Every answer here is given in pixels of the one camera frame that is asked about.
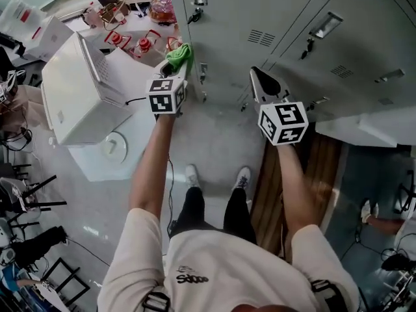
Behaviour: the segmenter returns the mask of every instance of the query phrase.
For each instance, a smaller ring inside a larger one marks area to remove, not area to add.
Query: person's leg
[[[178,233],[195,229],[214,229],[204,220],[205,201],[198,181],[198,174],[194,165],[188,165],[185,170],[188,191],[185,203],[176,223],[170,233],[170,238]]]
[[[244,167],[237,176],[237,182],[233,189],[224,215],[224,231],[257,244],[254,228],[250,221],[246,203],[246,187],[250,181],[250,169]]]
[[[15,261],[19,267],[25,268],[43,257],[52,246],[65,241],[64,228],[52,227],[33,239],[14,243],[12,248],[16,253]]]
[[[376,203],[371,209],[370,200],[367,199],[361,208],[361,219],[363,223],[370,224],[386,235],[396,235],[402,227],[404,220],[397,218],[389,220],[378,218],[378,204]]]

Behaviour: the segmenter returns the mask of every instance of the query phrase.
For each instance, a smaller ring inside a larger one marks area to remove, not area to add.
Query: red cap
[[[149,48],[151,46],[150,41],[147,38],[140,39],[138,44],[139,44],[140,48],[145,52],[149,51]]]
[[[111,36],[111,40],[114,44],[120,44],[122,42],[122,36],[120,34],[114,34]]]

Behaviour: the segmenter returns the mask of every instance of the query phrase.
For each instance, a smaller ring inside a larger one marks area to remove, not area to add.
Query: locker lock
[[[200,7],[195,8],[194,13],[188,19],[188,24],[191,24],[192,22],[198,22],[202,16],[202,13],[203,9],[201,9]]]

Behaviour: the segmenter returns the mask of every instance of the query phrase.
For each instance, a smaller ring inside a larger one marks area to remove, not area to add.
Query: wooden panel
[[[319,221],[322,221],[332,195],[341,145],[342,142],[338,140],[312,132],[296,147],[299,158],[309,156],[305,162],[305,178],[312,190]],[[286,260],[290,261],[291,237],[286,235],[281,188],[278,151],[268,143],[252,207],[252,224],[258,245],[273,254],[282,255],[283,236]]]
[[[277,150],[275,152],[276,152],[276,158],[274,162],[274,171],[272,175],[272,180],[270,182],[267,197],[265,200],[265,205],[263,207],[263,215],[261,217],[258,230],[256,231],[257,243],[260,246],[263,244],[263,239],[266,235],[266,232],[269,229],[269,226],[274,226],[274,224],[270,222],[270,218],[272,216],[272,213],[274,212],[274,209],[279,203],[278,197],[281,193],[281,172],[280,172],[280,164],[279,164],[280,162],[279,162],[279,156],[277,154]]]
[[[252,207],[252,225],[256,232],[263,215],[263,208],[267,200],[268,189],[272,180],[273,171],[275,170],[274,165],[276,155],[276,148],[267,142]]]

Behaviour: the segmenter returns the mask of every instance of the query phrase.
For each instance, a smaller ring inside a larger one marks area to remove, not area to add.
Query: green cloth
[[[166,59],[168,59],[169,63],[172,65],[173,72],[176,72],[180,69],[184,61],[187,60],[189,64],[192,64],[192,48],[189,44],[182,44],[177,49],[169,52],[166,55]]]

